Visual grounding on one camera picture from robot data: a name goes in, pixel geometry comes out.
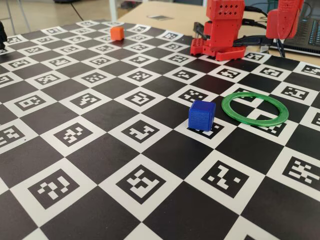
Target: floor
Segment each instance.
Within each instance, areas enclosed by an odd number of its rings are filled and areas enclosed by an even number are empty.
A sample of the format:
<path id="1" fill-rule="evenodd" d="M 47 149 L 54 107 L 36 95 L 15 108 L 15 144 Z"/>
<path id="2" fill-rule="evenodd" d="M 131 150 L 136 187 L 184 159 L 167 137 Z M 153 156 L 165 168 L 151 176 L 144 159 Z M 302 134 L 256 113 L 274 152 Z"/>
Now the floor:
<path id="1" fill-rule="evenodd" d="M 81 20 L 68 3 L 54 3 L 53 0 L 22 0 L 22 5 L 31 31 L 73 24 Z M 73 5 L 84 20 L 111 19 L 108 0 L 81 0 L 74 2 Z M 28 29 L 17 1 L 9 0 L 9 7 L 16 34 L 27 33 Z M 125 9 L 118 9 L 118 16 L 121 17 L 127 12 Z M 6 1 L 0 0 L 0 19 L 8 16 Z M 3 20 L 2 23 L 6 34 L 14 35 L 10 20 Z"/>

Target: green ring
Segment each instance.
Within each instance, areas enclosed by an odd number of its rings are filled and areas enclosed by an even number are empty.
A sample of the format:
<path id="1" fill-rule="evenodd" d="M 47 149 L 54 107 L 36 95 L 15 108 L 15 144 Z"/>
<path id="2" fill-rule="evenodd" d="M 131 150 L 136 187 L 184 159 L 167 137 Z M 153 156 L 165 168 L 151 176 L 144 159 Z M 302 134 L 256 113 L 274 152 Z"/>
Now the green ring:
<path id="1" fill-rule="evenodd" d="M 273 104 L 279 110 L 279 116 L 274 119 L 270 119 L 270 120 L 256 120 L 256 119 L 251 119 L 251 118 L 247 118 L 245 116 L 242 116 L 242 115 L 236 113 L 230 106 L 231 101 L 233 99 L 237 99 L 239 97 L 256 97 L 259 99 L 263 99 L 263 100 Z M 283 124 L 286 120 L 288 120 L 288 117 L 289 117 L 289 111 L 283 103 L 274 99 L 273 97 L 262 95 L 262 94 L 255 93 L 255 92 L 235 92 L 235 93 L 232 93 L 232 94 L 226 96 L 222 100 L 221 105 L 222 105 L 223 111 L 227 115 L 229 115 L 231 118 L 233 118 L 241 123 L 253 125 L 253 126 L 259 126 L 259 127 L 277 126 L 277 125 Z"/>

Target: cable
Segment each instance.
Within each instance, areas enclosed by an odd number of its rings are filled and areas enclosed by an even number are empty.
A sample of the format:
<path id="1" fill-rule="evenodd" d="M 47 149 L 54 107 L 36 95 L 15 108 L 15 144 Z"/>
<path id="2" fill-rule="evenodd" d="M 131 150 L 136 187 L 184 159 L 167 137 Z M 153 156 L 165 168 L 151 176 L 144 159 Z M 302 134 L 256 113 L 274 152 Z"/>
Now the cable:
<path id="1" fill-rule="evenodd" d="M 81 19 L 81 21 L 83 21 L 84 19 L 80 16 L 80 14 L 78 13 L 78 11 L 76 10 L 75 6 L 72 4 L 72 2 L 70 2 L 71 6 L 73 7 L 74 11 L 76 12 L 76 14 L 78 14 L 79 18 Z"/>

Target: table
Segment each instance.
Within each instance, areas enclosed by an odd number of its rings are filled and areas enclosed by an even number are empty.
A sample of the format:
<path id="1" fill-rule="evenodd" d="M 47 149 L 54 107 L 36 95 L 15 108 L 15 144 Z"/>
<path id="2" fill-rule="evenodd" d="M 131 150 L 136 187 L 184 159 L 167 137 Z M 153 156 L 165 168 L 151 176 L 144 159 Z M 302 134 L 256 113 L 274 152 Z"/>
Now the table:
<path id="1" fill-rule="evenodd" d="M 110 28 L 125 39 L 112 41 Z M 319 66 L 246 52 L 190 56 L 191 36 L 82 21 L 0 51 L 1 240 L 318 240 Z M 281 101 L 274 127 L 222 99 Z M 210 131 L 188 128 L 216 103 Z M 275 118 L 258 98 L 232 108 Z"/>
<path id="2" fill-rule="evenodd" d="M 171 20 L 158 21 L 147 16 L 164 15 L 171 17 Z M 255 12 L 244 12 L 244 18 L 261 21 L 262 14 Z M 132 24 L 145 24 L 155 28 L 168 29 L 189 36 L 195 36 L 193 32 L 194 22 L 204 24 L 209 19 L 206 16 L 206 8 L 203 6 L 189 5 L 182 3 L 168 3 L 160 1 L 149 1 L 142 3 L 126 15 L 119 18 L 120 22 Z M 260 27 L 242 26 L 239 31 L 239 38 L 243 35 L 265 35 L 266 30 Z M 250 46 L 251 52 L 260 52 L 257 46 Z M 278 50 L 270 49 L 270 54 L 280 56 Z M 286 51 L 286 57 L 301 62 L 307 62 L 315 65 L 320 64 L 319 56 L 300 54 Z"/>

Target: black square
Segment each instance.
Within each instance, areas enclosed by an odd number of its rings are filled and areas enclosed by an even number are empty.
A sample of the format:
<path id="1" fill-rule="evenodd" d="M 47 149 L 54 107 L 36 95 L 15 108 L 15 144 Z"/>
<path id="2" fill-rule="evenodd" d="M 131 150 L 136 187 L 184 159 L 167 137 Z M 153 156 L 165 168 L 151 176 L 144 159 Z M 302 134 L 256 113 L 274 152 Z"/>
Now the black square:
<path id="1" fill-rule="evenodd" d="M 211 147 L 173 130 L 143 154 L 185 179 L 212 150 Z"/>
<path id="2" fill-rule="evenodd" d="M 157 79 L 143 85 L 145 89 L 168 97 L 185 86 L 184 83 L 173 80 L 166 76 L 160 76 Z"/>
<path id="3" fill-rule="evenodd" d="M 1 154 L 0 177 L 11 188 L 63 156 L 40 136 Z"/>
<path id="4" fill-rule="evenodd" d="M 293 97 L 295 99 L 305 100 L 309 92 L 294 88 L 292 86 L 286 86 L 285 89 L 281 92 L 284 95 Z"/>
<path id="5" fill-rule="evenodd" d="M 271 94 L 270 97 L 277 99 L 281 103 L 283 103 L 289 110 L 289 120 L 296 123 L 300 123 L 300 121 L 302 120 L 309 108 L 309 106 L 305 104 L 296 101 L 291 101 L 289 99 L 282 98 L 276 95 Z M 257 108 L 276 116 L 279 115 L 279 110 L 273 104 L 267 101 L 263 101 Z"/>
<path id="6" fill-rule="evenodd" d="M 28 190 L 41 206 L 47 209 L 78 187 L 79 185 L 68 174 L 62 169 L 58 169 L 41 181 L 28 187 Z"/>
<path id="7" fill-rule="evenodd" d="M 222 240 L 238 215 L 182 182 L 144 221 L 166 240 Z"/>
<path id="8" fill-rule="evenodd" d="M 174 129 L 188 118 L 188 112 L 187 106 L 166 98 L 145 110 L 143 114 Z"/>
<path id="9" fill-rule="evenodd" d="M 241 215 L 279 239 L 317 240 L 320 236 L 320 203 L 268 177 Z"/>
<path id="10" fill-rule="evenodd" d="M 234 198 L 248 178 L 248 175 L 218 160 L 201 180 Z"/>
<path id="11" fill-rule="evenodd" d="M 238 83 L 267 93 L 271 93 L 280 84 L 280 81 L 249 73 Z"/>
<path id="12" fill-rule="evenodd" d="M 83 114 L 82 116 L 97 125 L 99 128 L 109 131 L 129 120 L 136 114 L 138 114 L 138 112 L 112 100 Z"/>
<path id="13" fill-rule="evenodd" d="M 319 139 L 319 131 L 303 125 L 298 125 L 286 146 L 315 159 L 319 159 Z"/>
<path id="14" fill-rule="evenodd" d="M 57 102 L 23 116 L 21 119 L 36 133 L 43 134 L 77 116 L 69 108 Z"/>
<path id="15" fill-rule="evenodd" d="M 176 69 L 177 67 L 177 65 L 162 60 L 157 60 L 152 63 L 149 63 L 148 65 L 143 66 L 144 69 L 150 70 L 161 75 L 166 74 L 172 71 L 173 69 Z"/>
<path id="16" fill-rule="evenodd" d="M 184 67 L 194 69 L 207 74 L 211 72 L 213 69 L 220 67 L 220 65 L 213 62 L 204 61 L 201 59 L 195 59 L 187 63 L 186 65 L 184 65 Z"/>
<path id="17" fill-rule="evenodd" d="M 59 139 L 67 147 L 78 143 L 79 141 L 85 139 L 86 137 L 93 134 L 92 131 L 82 126 L 80 123 L 75 123 L 67 128 L 57 132 L 54 136 Z"/>
<path id="18" fill-rule="evenodd" d="M 23 239 L 37 225 L 10 191 L 0 195 L 0 239 Z"/>
<path id="19" fill-rule="evenodd" d="M 271 56 L 264 64 L 293 71 L 298 66 L 299 61 L 284 57 Z"/>
<path id="20" fill-rule="evenodd" d="M 139 223 L 97 186 L 41 230 L 51 240 L 124 239 Z"/>
<path id="21" fill-rule="evenodd" d="M 135 55 L 135 54 L 137 54 L 137 53 L 134 51 L 129 51 L 127 49 L 123 49 L 123 48 L 107 53 L 108 56 L 115 58 L 115 59 L 119 59 L 119 60 L 128 58 L 128 57 Z"/>
<path id="22" fill-rule="evenodd" d="M 25 81 L 20 81 L 0 88 L 0 102 L 5 103 L 37 89 Z"/>
<path id="23" fill-rule="evenodd" d="M 230 158 L 266 174 L 282 151 L 283 146 L 237 127 L 216 149 Z"/>
<path id="24" fill-rule="evenodd" d="M 138 120 L 121 132 L 141 144 L 159 132 L 159 129 L 145 121 Z"/>
<path id="25" fill-rule="evenodd" d="M 126 62 L 117 61 L 115 63 L 101 67 L 100 70 L 105 71 L 106 73 L 112 74 L 114 76 L 120 76 L 136 68 L 136 66 L 128 64 Z"/>
<path id="26" fill-rule="evenodd" d="M 228 61 L 224 65 L 232 67 L 232 68 L 235 68 L 235 69 L 240 69 L 240 70 L 243 70 L 243 71 L 247 71 L 247 72 L 251 72 L 254 69 L 256 69 L 258 66 L 260 66 L 259 63 L 256 63 L 256 62 L 253 62 L 253 61 L 247 61 L 247 60 L 244 60 L 244 59 L 231 60 L 231 61 Z"/>
<path id="27" fill-rule="evenodd" d="M 307 89 L 320 91 L 319 78 L 308 76 L 296 72 L 290 73 L 290 75 L 284 80 L 284 82 L 302 86 Z"/>
<path id="28" fill-rule="evenodd" d="M 198 88 L 207 90 L 215 94 L 222 94 L 228 88 L 230 88 L 234 83 L 231 81 L 223 80 L 219 77 L 204 75 L 197 81 L 191 83 L 191 85 Z"/>
<path id="29" fill-rule="evenodd" d="M 205 99 L 206 97 L 208 97 L 207 94 L 204 94 L 200 91 L 193 90 L 192 88 L 190 88 L 189 90 L 185 91 L 180 96 L 178 96 L 178 98 L 188 101 L 190 103 L 193 103 L 195 100 L 203 101 L 203 99 Z"/>
<path id="30" fill-rule="evenodd" d="M 69 79 L 53 86 L 49 86 L 42 91 L 57 101 L 60 101 L 85 89 L 87 89 L 87 87 L 83 84 Z"/>
<path id="31" fill-rule="evenodd" d="M 62 73 L 63 75 L 73 78 L 75 76 L 87 73 L 91 70 L 94 70 L 92 66 L 88 66 L 87 64 L 84 64 L 82 62 L 77 62 L 75 64 L 72 64 L 70 66 L 65 66 L 62 68 L 57 69 L 59 73 Z"/>
<path id="32" fill-rule="evenodd" d="M 143 178 L 151 181 L 146 184 Z M 136 169 L 130 172 L 127 176 L 121 179 L 116 185 L 121 188 L 125 193 L 131 196 L 138 203 L 143 204 L 152 194 L 154 194 L 166 181 L 154 172 L 150 171 L 143 165 L 139 165 Z M 138 191 L 142 187 L 148 192 Z"/>
<path id="33" fill-rule="evenodd" d="M 128 102 L 131 102 L 139 107 L 146 105 L 147 103 L 150 103 L 154 99 L 155 99 L 154 96 L 151 96 L 142 91 L 138 91 L 132 94 L 131 96 L 128 96 L 125 98 L 125 100 L 127 100 Z"/>

